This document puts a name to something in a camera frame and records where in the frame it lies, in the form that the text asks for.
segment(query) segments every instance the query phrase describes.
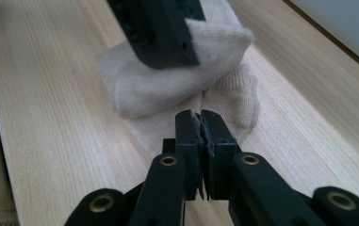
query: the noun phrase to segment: sock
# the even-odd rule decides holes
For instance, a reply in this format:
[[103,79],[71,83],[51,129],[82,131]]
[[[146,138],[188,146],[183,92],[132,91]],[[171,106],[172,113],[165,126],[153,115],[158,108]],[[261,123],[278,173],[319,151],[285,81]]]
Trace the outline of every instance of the sock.
[[257,123],[256,83],[249,66],[242,64],[203,92],[202,109],[220,114],[237,142],[245,138]]
[[96,58],[113,110],[124,119],[155,114],[211,87],[237,67],[253,40],[226,1],[204,0],[206,22],[187,20],[198,66],[156,70],[127,41]]

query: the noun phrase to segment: light wood surface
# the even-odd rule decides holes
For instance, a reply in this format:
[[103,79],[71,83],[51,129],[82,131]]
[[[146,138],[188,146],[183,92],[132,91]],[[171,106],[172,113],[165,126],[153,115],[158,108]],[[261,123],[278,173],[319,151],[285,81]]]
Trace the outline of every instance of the light wood surface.
[[[281,1],[232,0],[255,33],[258,125],[240,146],[295,189],[359,196],[359,64]],[[110,110],[94,57],[123,40],[104,0],[0,0],[0,132],[22,225],[62,225],[91,191],[125,192],[152,157]],[[191,202],[187,225],[230,225]]]

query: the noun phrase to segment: knit fabric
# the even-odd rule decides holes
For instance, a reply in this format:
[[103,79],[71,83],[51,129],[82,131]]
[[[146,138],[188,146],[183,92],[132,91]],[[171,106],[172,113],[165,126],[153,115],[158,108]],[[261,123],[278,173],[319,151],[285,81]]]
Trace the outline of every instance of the knit fabric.
[[256,124],[256,78],[247,66],[239,66],[253,32],[240,24],[226,1],[200,2],[206,21],[186,20],[200,65],[152,69],[127,41],[96,58],[112,109],[152,155],[161,152],[162,138],[174,137],[174,116],[182,110],[216,111],[237,138]]

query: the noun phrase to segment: wood grain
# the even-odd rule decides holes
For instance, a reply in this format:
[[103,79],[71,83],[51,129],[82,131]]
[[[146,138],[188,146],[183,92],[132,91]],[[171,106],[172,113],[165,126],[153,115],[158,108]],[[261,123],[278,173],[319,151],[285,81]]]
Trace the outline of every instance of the wood grain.
[[[243,151],[295,189],[359,196],[359,64],[281,1],[232,0],[255,33],[261,112]],[[0,132],[22,225],[62,225],[92,190],[127,191],[151,156],[110,110],[94,57],[123,40],[104,0],[0,0]],[[191,202],[187,225],[230,225]]]

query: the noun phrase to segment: dark object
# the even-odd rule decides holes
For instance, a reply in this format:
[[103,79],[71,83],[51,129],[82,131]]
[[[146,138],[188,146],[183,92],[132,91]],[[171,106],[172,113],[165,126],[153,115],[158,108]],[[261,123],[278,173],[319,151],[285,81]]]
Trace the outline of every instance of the dark object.
[[359,225],[357,196],[328,186],[310,199],[262,156],[243,153],[219,114],[203,110],[197,119],[200,131],[190,111],[176,115],[176,139],[164,139],[144,184],[125,195],[90,193],[66,225],[183,225],[202,179],[208,197],[229,201],[235,225]]
[[199,0],[107,0],[135,54],[156,69],[198,65],[185,18],[204,21]]

